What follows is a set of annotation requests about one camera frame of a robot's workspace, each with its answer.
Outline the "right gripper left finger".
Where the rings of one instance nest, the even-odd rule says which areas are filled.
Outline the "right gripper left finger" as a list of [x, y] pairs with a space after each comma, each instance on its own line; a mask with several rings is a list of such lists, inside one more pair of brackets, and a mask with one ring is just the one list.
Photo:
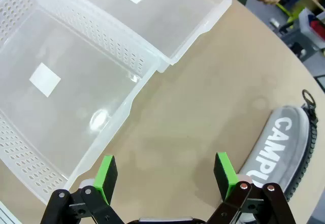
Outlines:
[[93, 183], [74, 193], [66, 189], [52, 193], [40, 224], [80, 224], [88, 217], [95, 224], [122, 224], [110, 205], [117, 176], [115, 157], [105, 156]]

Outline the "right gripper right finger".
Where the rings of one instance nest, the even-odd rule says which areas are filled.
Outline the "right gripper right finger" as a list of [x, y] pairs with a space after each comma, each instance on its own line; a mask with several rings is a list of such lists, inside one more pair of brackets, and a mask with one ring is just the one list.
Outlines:
[[279, 184], [262, 187], [240, 181], [225, 152], [215, 156], [214, 175], [222, 198], [207, 224], [236, 224], [242, 214], [252, 214], [257, 224], [296, 224]]

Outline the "grey CAMPUS pencil pouch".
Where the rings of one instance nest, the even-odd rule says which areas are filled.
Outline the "grey CAMPUS pencil pouch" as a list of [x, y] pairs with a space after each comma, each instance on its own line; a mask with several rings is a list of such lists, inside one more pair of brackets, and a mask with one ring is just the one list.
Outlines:
[[274, 109], [239, 174], [262, 187], [275, 182], [290, 200], [312, 158], [316, 139], [316, 102], [302, 90], [301, 107], [286, 105]]

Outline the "clear perforated plastic basket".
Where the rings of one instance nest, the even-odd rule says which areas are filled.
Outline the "clear perforated plastic basket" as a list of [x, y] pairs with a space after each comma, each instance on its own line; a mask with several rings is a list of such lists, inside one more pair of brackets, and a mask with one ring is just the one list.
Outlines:
[[0, 0], [0, 159], [47, 203], [92, 167], [158, 66], [86, 0]]
[[160, 71], [174, 65], [211, 30], [232, 0], [81, 0], [121, 23], [161, 58]]

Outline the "grey plastic storage bin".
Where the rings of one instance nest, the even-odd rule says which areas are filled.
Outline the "grey plastic storage bin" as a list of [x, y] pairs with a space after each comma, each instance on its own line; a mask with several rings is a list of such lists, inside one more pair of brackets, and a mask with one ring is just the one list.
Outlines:
[[317, 26], [323, 27], [324, 24], [307, 8], [299, 14], [299, 26], [301, 33], [312, 41], [319, 49], [325, 48], [325, 37], [320, 35], [321, 31], [316, 31], [311, 23], [316, 22]]

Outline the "red cloth in bin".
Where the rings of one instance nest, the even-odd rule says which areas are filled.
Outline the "red cloth in bin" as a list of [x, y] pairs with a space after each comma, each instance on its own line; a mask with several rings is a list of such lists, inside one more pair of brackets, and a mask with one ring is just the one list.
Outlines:
[[325, 40], [325, 24], [320, 20], [312, 20], [309, 24], [312, 30], [314, 30], [323, 40]]

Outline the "lime green frame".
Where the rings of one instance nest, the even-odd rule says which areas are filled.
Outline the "lime green frame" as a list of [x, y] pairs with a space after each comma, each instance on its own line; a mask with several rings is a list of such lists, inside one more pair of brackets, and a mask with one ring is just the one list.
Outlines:
[[295, 20], [297, 20], [299, 18], [299, 14], [301, 13], [301, 11], [304, 9], [303, 7], [297, 7], [294, 8], [293, 11], [288, 11], [284, 6], [282, 6], [280, 3], [277, 3], [276, 6], [288, 16], [287, 19], [287, 24], [294, 22]]

